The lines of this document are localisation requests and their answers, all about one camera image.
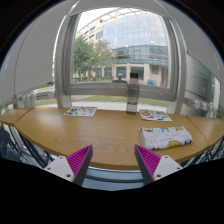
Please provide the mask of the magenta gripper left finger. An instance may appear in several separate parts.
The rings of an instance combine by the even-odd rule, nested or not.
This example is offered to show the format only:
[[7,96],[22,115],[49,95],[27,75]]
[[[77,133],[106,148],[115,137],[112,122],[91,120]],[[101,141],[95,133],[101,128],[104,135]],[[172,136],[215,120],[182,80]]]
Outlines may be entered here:
[[88,145],[67,157],[58,156],[44,170],[81,186],[92,156],[93,147]]

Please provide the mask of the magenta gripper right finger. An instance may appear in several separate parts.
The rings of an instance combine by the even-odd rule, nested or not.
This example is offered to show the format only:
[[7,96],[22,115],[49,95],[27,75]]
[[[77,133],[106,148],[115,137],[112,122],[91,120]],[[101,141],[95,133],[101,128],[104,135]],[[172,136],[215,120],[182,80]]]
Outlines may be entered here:
[[139,145],[135,146],[134,154],[145,185],[182,169],[170,156],[159,156]]

